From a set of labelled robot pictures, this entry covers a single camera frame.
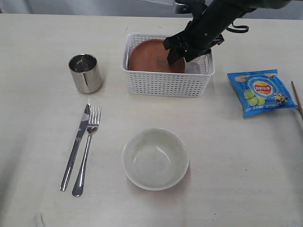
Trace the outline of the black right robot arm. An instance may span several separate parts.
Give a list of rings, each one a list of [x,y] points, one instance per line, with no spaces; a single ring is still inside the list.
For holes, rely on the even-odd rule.
[[[224,30],[248,32],[247,26],[229,28],[236,19],[257,9],[281,9],[288,4],[287,0],[213,0],[210,5],[206,5],[204,0],[176,0],[175,12],[191,13],[193,19],[183,31],[165,38],[163,45],[169,51],[167,61],[169,64],[179,59],[190,62],[209,54],[213,46],[224,41]]]

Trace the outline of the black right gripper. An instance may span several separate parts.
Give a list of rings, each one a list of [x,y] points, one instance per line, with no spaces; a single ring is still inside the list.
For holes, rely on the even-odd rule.
[[[211,37],[210,32],[199,33],[199,24],[188,22],[185,29],[163,41],[165,50],[169,51],[169,65],[179,60],[190,62],[200,56],[211,54],[211,48],[224,42],[222,34]]]

